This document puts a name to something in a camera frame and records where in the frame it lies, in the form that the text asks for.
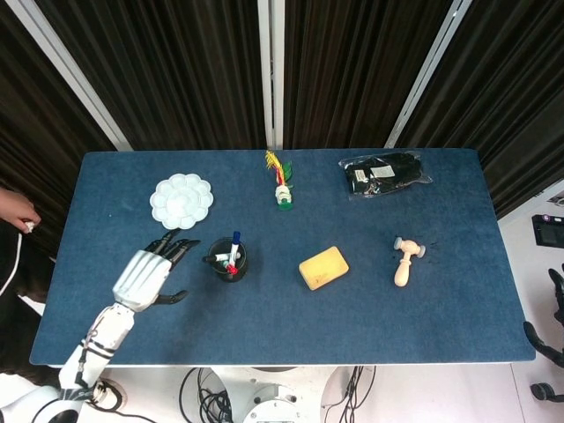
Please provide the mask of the bystander bare hand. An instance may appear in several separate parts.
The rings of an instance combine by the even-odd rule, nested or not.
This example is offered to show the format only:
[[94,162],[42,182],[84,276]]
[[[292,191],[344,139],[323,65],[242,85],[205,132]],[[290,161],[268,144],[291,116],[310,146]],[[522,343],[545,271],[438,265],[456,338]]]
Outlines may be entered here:
[[4,188],[1,188],[1,219],[24,234],[30,234],[41,223],[41,217],[30,200]]

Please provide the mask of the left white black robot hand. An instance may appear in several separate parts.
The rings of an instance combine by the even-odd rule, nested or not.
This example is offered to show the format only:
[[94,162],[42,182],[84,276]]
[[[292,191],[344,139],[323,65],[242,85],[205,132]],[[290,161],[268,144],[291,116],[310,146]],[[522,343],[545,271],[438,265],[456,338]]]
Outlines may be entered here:
[[201,242],[189,239],[174,241],[180,232],[180,229],[168,231],[135,253],[113,287],[116,303],[139,313],[153,305],[174,305],[186,298],[189,294],[186,290],[173,295],[160,292],[174,267]]

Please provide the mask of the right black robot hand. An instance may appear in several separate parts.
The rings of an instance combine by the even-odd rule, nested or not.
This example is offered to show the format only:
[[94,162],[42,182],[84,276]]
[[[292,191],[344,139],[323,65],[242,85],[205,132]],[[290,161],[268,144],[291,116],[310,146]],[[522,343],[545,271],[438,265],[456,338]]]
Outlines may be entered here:
[[[554,313],[554,319],[563,325],[563,276],[555,269],[549,269],[548,274],[554,284],[554,295],[557,301],[557,311]],[[537,334],[534,326],[525,321],[523,323],[525,336],[532,347],[541,355],[549,359],[557,367],[563,368],[563,351],[557,351],[547,345]]]

